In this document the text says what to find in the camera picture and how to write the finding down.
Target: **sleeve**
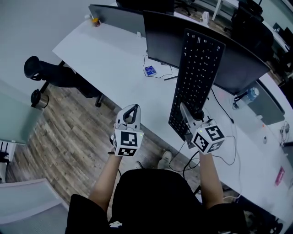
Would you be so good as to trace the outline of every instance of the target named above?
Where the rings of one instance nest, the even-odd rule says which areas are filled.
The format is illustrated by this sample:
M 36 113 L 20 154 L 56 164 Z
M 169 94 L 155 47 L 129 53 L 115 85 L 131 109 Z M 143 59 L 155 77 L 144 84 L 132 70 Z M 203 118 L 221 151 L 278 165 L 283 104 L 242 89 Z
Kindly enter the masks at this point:
M 83 196 L 71 196 L 65 234 L 105 233 L 108 228 L 107 214 L 102 208 Z
M 211 220 L 217 232 L 248 233 L 244 211 L 236 203 L 213 206 L 207 210 L 207 220 Z

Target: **pink sticker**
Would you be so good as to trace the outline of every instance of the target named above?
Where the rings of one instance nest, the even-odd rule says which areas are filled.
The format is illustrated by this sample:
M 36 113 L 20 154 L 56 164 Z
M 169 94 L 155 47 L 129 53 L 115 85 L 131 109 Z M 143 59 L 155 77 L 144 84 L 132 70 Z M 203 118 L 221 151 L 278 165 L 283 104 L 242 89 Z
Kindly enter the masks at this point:
M 276 177 L 276 181 L 275 181 L 276 186 L 278 186 L 281 183 L 284 173 L 285 173 L 285 170 L 281 166 L 279 173 L 278 173 L 278 176 Z

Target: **shoe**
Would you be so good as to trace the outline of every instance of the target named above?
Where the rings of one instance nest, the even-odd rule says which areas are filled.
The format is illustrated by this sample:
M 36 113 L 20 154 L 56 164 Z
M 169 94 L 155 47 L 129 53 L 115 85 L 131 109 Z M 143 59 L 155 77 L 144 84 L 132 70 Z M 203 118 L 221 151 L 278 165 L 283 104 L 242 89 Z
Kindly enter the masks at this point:
M 170 151 L 165 151 L 165 153 L 162 156 L 162 159 L 157 164 L 158 169 L 167 169 L 169 168 L 169 163 L 172 160 L 172 153 Z
M 171 160 L 172 160 L 171 151 L 169 151 L 169 150 L 165 151 L 165 153 L 162 156 L 162 159 L 166 160 L 166 162 L 169 164 L 169 162 L 171 162 Z
M 143 166 L 141 165 L 141 163 L 140 162 L 135 162 L 134 163 L 134 166 L 133 166 L 133 168 L 132 169 L 143 169 Z

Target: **person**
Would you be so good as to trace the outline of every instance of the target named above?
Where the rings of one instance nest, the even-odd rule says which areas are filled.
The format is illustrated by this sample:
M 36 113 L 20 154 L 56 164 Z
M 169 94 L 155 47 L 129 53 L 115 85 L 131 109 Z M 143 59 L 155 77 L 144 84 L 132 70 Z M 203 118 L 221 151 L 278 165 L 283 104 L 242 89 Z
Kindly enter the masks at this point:
M 180 174 L 163 170 L 172 159 L 166 151 L 158 169 L 129 170 L 121 176 L 108 222 L 107 209 L 122 159 L 110 155 L 89 197 L 71 196 L 65 233 L 247 233 L 243 210 L 224 203 L 212 154 L 199 155 L 202 205 Z

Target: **black keyboard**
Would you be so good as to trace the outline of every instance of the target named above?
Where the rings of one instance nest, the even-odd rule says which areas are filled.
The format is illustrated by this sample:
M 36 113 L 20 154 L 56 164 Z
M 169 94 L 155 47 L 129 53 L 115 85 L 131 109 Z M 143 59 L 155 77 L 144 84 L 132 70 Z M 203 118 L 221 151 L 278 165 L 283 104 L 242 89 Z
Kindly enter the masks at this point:
M 201 112 L 214 83 L 226 45 L 196 31 L 185 29 L 177 85 L 169 124 L 185 141 L 188 128 L 183 121 L 183 102 L 192 115 Z

